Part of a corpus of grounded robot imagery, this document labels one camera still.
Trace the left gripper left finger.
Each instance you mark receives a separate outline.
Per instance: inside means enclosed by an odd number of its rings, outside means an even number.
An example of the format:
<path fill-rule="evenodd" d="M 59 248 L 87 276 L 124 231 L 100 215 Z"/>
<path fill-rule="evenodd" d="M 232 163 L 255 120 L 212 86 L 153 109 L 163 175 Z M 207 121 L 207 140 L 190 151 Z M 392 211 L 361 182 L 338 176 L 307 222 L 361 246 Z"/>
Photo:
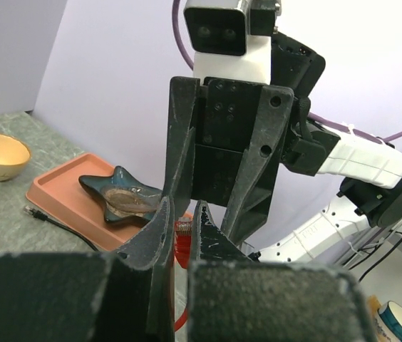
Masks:
<path fill-rule="evenodd" d="M 0 341 L 173 341 L 175 213 L 111 252 L 0 252 Z"/>

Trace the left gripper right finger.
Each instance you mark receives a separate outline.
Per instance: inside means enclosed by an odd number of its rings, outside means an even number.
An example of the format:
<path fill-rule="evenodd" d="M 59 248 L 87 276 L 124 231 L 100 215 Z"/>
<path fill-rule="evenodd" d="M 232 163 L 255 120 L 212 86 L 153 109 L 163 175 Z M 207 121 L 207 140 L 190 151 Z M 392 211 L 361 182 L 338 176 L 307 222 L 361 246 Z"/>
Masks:
<path fill-rule="evenodd" d="M 345 269 L 245 256 L 199 201 L 187 268 L 189 341 L 374 341 L 359 283 Z"/>

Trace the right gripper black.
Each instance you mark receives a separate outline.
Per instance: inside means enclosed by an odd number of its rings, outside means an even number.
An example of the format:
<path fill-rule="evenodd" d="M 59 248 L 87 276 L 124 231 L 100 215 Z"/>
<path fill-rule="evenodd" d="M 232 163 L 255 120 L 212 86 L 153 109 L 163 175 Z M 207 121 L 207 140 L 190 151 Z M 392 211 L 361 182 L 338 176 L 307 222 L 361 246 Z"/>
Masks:
<path fill-rule="evenodd" d="M 227 207 L 221 230 L 239 246 L 269 215 L 292 110 L 290 88 L 220 78 L 170 80 L 163 194 Z"/>

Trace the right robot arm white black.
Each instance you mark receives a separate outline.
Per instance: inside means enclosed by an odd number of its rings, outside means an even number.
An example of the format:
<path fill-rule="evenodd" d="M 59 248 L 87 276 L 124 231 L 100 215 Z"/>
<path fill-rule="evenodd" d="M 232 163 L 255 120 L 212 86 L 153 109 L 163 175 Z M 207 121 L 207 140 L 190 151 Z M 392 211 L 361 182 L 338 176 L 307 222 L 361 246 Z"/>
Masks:
<path fill-rule="evenodd" d="M 280 165 L 314 176 L 341 175 L 336 196 L 302 226 L 255 252 L 261 262 L 308 262 L 335 243 L 402 218 L 402 153 L 380 140 L 309 115 L 309 93 L 325 60 L 276 33 L 271 82 L 237 76 L 170 81 L 165 184 L 175 212 L 197 207 L 192 255 L 239 256 L 238 246 L 268 219 Z"/>

